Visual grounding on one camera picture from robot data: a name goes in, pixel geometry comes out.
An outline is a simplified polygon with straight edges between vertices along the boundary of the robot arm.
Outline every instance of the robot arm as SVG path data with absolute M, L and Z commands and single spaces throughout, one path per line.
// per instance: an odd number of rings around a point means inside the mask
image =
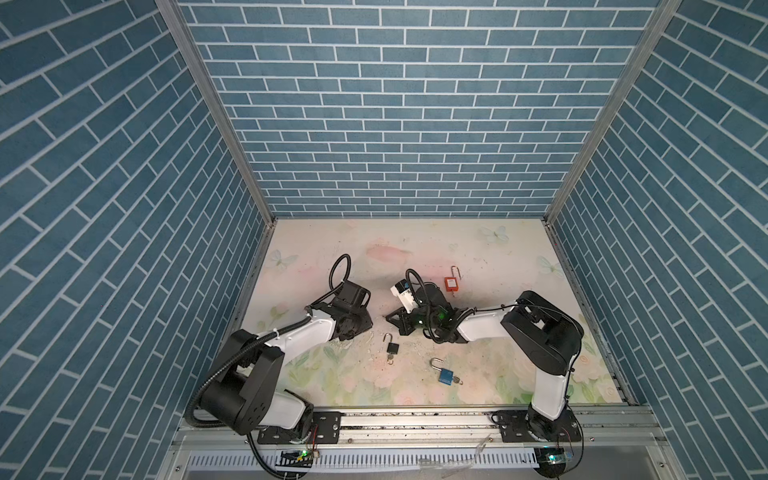
M 566 416 L 568 381 L 581 352 L 581 325 L 530 290 L 512 306 L 457 310 L 434 283 L 423 283 L 416 272 L 409 272 L 419 281 L 419 288 L 408 278 L 392 288 L 403 308 L 387 315 L 387 321 L 397 326 L 401 335 L 424 329 L 424 335 L 437 343 L 511 336 L 537 367 L 528 408 L 530 431 L 540 439 L 556 438 L 559 422 Z
M 531 407 L 556 422 L 566 404 L 571 369 L 581 351 L 584 330 L 556 306 L 532 291 L 516 306 L 467 316 L 457 332 L 468 342 L 511 336 L 536 366 Z
M 349 261 L 349 255 L 341 256 L 331 276 L 342 258 Z M 308 349 L 336 338 L 352 339 L 372 327 L 366 308 L 370 292 L 348 281 L 348 276 L 349 266 L 341 284 L 309 305 L 304 320 L 294 326 L 258 335 L 246 330 L 233 333 L 187 405 L 187 422 L 202 428 L 225 425 L 240 435 L 276 426 L 293 439 L 305 438 L 314 407 L 292 392 L 276 392 L 277 380 L 283 364 Z M 198 404 L 217 421 L 195 419 Z

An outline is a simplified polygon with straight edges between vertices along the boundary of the red wire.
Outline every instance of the red wire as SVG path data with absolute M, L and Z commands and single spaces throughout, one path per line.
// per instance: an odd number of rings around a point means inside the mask
M 571 457 L 574 456 L 574 444 L 571 442 L 571 434 L 568 433 L 568 430 L 562 429 L 563 432 L 565 432 L 565 435 L 568 436 L 568 444 L 571 446 Z

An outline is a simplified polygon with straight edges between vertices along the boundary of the padlock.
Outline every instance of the padlock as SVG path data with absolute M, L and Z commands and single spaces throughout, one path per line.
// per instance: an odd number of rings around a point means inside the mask
M 462 278 L 462 271 L 458 269 L 456 265 L 451 266 L 451 275 L 447 276 L 445 280 L 445 290 L 448 292 L 458 292 L 458 280 L 455 276 L 453 276 L 453 269 L 456 269 L 456 272 L 458 272 L 458 278 Z
M 394 362 L 395 355 L 397 355 L 397 352 L 400 350 L 400 345 L 398 343 L 392 343 L 392 334 L 391 333 L 385 333 L 384 338 L 382 339 L 383 342 L 386 342 L 386 336 L 389 335 L 389 344 L 386 346 L 386 362 L 389 365 L 392 365 Z
M 464 385 L 464 382 L 462 380 L 453 375 L 453 371 L 448 369 L 441 369 L 438 366 L 435 366 L 434 362 L 440 362 L 443 363 L 441 359 L 432 358 L 429 360 L 429 366 L 431 366 L 433 369 L 440 372 L 440 376 L 437 378 L 437 381 L 440 383 L 445 383 L 446 385 L 451 385 L 452 383 L 458 383 L 459 385 Z

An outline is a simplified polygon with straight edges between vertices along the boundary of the brick wall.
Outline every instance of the brick wall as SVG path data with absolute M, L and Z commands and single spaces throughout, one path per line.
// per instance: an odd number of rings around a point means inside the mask
M 279 216 L 540 217 L 657 0 L 182 3 Z
M 152 0 L 0 2 L 0 478 L 155 474 L 262 225 Z
M 766 478 L 766 22 L 684 0 L 555 223 L 689 478 Z

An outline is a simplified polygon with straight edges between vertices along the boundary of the aluminum frame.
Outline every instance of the aluminum frame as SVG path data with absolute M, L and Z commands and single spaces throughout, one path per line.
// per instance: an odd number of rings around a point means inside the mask
M 643 71 L 645 62 L 650 58 L 650 54 L 653 53 L 656 44 L 661 39 L 661 34 L 669 25 L 674 13 L 680 6 L 682 0 L 660 0 L 659 5 L 654 10 L 648 19 L 648 23 L 645 25 L 643 34 L 640 40 L 637 42 L 637 46 L 632 50 L 627 64 L 624 66 L 624 70 L 621 71 L 619 78 L 616 80 L 616 85 L 613 91 L 608 96 L 608 100 L 605 102 L 605 106 L 600 110 L 597 120 L 592 125 L 592 130 L 587 134 L 584 139 L 584 143 L 581 145 L 581 149 L 574 163 L 571 165 L 571 169 L 563 178 L 563 184 L 558 191 L 554 194 L 552 203 L 547 207 L 547 211 L 544 213 L 544 219 L 547 222 L 554 221 L 559 215 L 563 206 L 565 205 L 568 195 L 571 194 L 576 187 L 581 174 L 587 169 L 589 162 L 592 161 L 592 155 L 597 150 L 600 142 L 603 141 L 605 133 L 614 121 L 616 114 L 619 112 L 619 108 L 624 103 L 624 99 L 629 95 L 632 85 L 640 76 Z
M 264 265 L 266 253 L 269 251 L 270 244 L 272 243 L 272 236 L 275 234 L 276 227 L 277 219 L 272 223 L 265 225 L 264 231 L 261 233 L 259 246 L 248 267 L 248 276 L 243 282 L 243 287 L 240 289 L 240 295 L 237 297 L 237 303 L 235 304 L 235 310 L 232 312 L 232 317 L 227 324 L 227 328 L 224 330 L 224 334 L 221 336 L 219 348 L 221 348 L 224 342 L 230 338 L 230 335 L 232 335 L 235 330 L 243 325 L 243 318 L 245 317 L 246 310 L 248 310 L 248 303 L 250 303 L 253 290 L 256 288 L 256 281 L 259 279 L 259 273 L 261 272 L 261 267 Z
M 221 97 L 214 87 L 214 81 L 211 79 L 208 69 L 205 66 L 203 57 L 200 55 L 200 51 L 194 43 L 192 38 L 192 31 L 187 25 L 187 21 L 184 20 L 184 14 L 181 12 L 177 0 L 156 0 L 157 8 L 160 10 L 160 15 L 163 17 L 165 24 L 168 26 L 170 35 L 176 41 L 176 46 L 179 48 L 181 56 L 187 63 L 192 79 L 200 94 L 203 96 L 208 110 L 210 110 L 210 116 L 213 118 L 216 126 L 221 133 L 221 137 L 224 139 L 224 143 L 227 144 L 227 148 L 232 155 L 232 159 L 237 166 L 237 170 L 245 181 L 246 187 L 250 192 L 250 196 L 253 198 L 253 202 L 256 203 L 259 212 L 267 226 L 272 225 L 275 220 L 275 216 L 272 214 L 270 205 L 267 203 L 259 184 L 256 182 L 256 177 L 253 174 L 253 169 L 248 163 L 248 158 L 243 149 L 243 145 L 240 143 L 240 139 L 237 138 L 234 126 L 230 120 L 230 116 L 227 114 L 227 110 L 224 109 L 224 105 L 221 102 Z
M 488 450 L 501 447 L 545 447 L 554 442 L 504 443 L 490 413 L 525 406 L 423 406 L 317 409 L 343 414 L 339 443 L 320 445 L 321 450 L 360 449 L 453 449 L 474 448 L 490 435 Z M 576 418 L 584 430 L 584 447 L 645 446 L 649 457 L 670 480 L 675 477 L 674 457 L 669 443 L 649 406 L 575 406 Z M 279 448 L 270 445 L 267 449 Z M 192 429 L 183 425 L 177 432 L 157 478 L 184 477 L 191 452 L 249 450 L 243 437 L 229 429 Z
M 560 266 L 562 266 L 565 279 L 568 281 L 568 285 L 571 287 L 571 291 L 573 291 L 576 296 L 576 301 L 581 307 L 581 312 L 587 320 L 587 326 L 592 332 L 592 337 L 594 338 L 595 343 L 598 345 L 598 349 L 603 356 L 608 372 L 614 377 L 614 381 L 617 383 L 622 398 L 631 405 L 637 405 L 637 397 L 632 392 L 629 382 L 621 371 L 618 359 L 608 345 L 608 341 L 605 339 L 603 330 L 600 328 L 600 323 L 598 322 L 598 316 L 595 314 L 592 305 L 588 302 L 587 296 L 584 294 L 584 288 L 581 286 L 581 282 L 576 276 L 576 271 L 571 266 L 571 261 L 565 255 L 565 251 L 561 247 L 560 237 L 558 237 L 557 232 L 554 231 L 553 226 L 549 222 L 545 220 L 542 220 L 541 222 L 544 225 L 544 230 L 547 232 L 549 243 L 552 244 L 554 254 L 558 257 Z

